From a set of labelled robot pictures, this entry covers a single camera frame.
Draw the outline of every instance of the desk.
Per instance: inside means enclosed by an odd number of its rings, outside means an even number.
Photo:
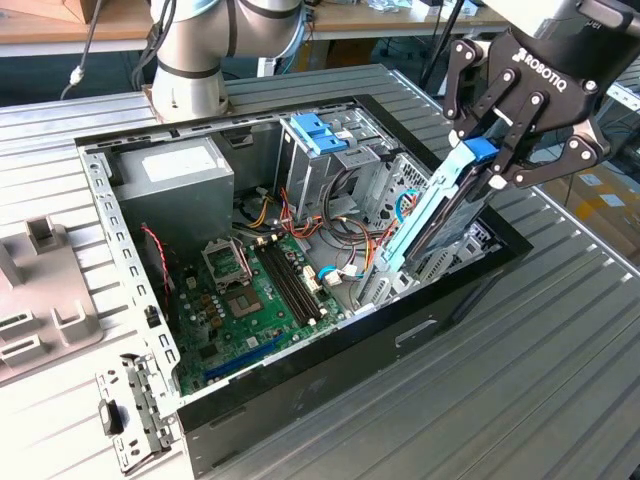
[[[106,3],[91,44],[91,52],[142,50],[147,44],[151,15],[145,0]],[[0,9],[0,57],[80,53],[88,25]]]
[[[381,13],[370,8],[366,0],[361,0],[357,5],[321,3],[315,7],[315,16],[313,41],[431,35],[437,20],[435,15],[425,16],[424,13],[418,13],[418,10],[409,8],[401,8],[396,13]],[[445,22],[446,20],[441,21],[440,29]],[[471,35],[501,32],[507,25],[504,18],[490,8],[484,7],[474,17],[458,18],[452,33]],[[314,56],[326,55],[326,50],[314,45]],[[273,75],[274,70],[273,59],[261,58],[258,62],[259,77]]]
[[[435,103],[379,65],[228,90],[239,113],[368,93],[437,156],[450,150]],[[0,109],[0,233],[45,214],[65,225],[105,330],[0,388],[7,478],[121,478],[93,377],[142,342],[72,139],[155,123],[141,93]],[[465,321],[212,477],[628,478],[640,458],[640,274],[537,189],[493,206],[534,250]],[[182,480],[187,469],[175,442],[136,478]]]

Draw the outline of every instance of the metal workbench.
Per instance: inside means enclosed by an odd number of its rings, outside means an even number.
[[[241,112],[370,93],[441,158],[448,150],[433,104],[381,66],[229,91]],[[141,94],[0,110],[1,231],[45,213],[64,224],[106,329],[101,343],[0,389],[3,478],[118,478],[93,374],[140,339],[71,139],[154,123]],[[535,249],[465,322],[214,477],[625,478],[640,462],[638,273],[537,190],[494,203]],[[138,476],[188,472],[178,443]]]

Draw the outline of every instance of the red cable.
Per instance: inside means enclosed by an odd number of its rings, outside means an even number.
[[[167,258],[164,256],[164,249],[162,248],[162,242],[160,242],[156,234],[153,233],[151,229],[149,229],[149,227],[145,227],[144,225],[141,225],[140,229],[152,238],[152,240],[156,244],[158,253],[160,253],[160,260],[162,261],[162,280],[164,282],[165,308],[166,308],[166,311],[168,312],[169,311],[169,270],[167,269]]]

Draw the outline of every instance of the green motherboard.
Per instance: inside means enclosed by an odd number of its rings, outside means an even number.
[[[301,322],[300,315],[289,308],[290,292],[283,287],[282,277],[291,275],[303,283],[302,269],[307,262],[289,235],[279,238],[273,247],[288,259],[290,273],[271,278],[268,272],[273,272],[273,265],[265,265],[264,253],[249,244],[245,251],[252,279],[244,285],[237,283],[229,285],[226,291],[217,291],[204,259],[172,276],[176,292],[169,324],[181,356],[177,374],[183,395],[194,393],[344,318],[337,301],[322,288],[315,293],[307,290],[322,317],[317,322]],[[217,274],[242,268],[231,250],[217,253],[215,258],[209,257],[209,261]]]

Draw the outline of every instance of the blue latch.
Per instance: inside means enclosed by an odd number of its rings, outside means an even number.
[[[320,120],[315,113],[293,115],[291,126],[318,155],[345,150],[349,146],[347,142],[336,137],[331,131],[331,126]]]

